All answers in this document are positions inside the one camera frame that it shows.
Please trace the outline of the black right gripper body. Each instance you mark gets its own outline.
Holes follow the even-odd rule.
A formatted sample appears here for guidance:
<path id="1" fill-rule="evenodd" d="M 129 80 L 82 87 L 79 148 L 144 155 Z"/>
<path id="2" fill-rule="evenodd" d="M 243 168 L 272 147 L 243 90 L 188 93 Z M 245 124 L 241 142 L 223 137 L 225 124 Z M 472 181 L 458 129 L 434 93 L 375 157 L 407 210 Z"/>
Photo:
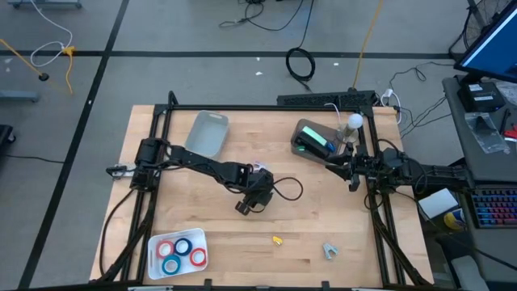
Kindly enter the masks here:
<path id="1" fill-rule="evenodd" d="M 347 143 L 345 154 L 350 158 L 345 166 L 346 174 L 344 179 L 350 182 L 348 186 L 349 191 L 355 192 L 360 185 L 359 177 L 368 173 L 368 149 L 365 145 L 354 146 L 352 143 Z"/>

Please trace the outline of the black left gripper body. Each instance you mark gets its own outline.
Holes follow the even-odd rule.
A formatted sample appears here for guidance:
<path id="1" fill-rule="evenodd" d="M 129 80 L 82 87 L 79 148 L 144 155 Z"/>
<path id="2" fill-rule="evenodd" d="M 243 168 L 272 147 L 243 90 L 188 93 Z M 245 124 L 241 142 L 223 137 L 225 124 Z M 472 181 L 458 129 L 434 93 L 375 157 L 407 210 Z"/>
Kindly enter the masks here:
<path id="1" fill-rule="evenodd" d="M 250 173 L 242 189 L 244 198 L 237 202 L 235 209 L 242 215 L 261 213 L 272 198 L 273 185 L 274 176 L 270 171 L 261 169 Z"/>

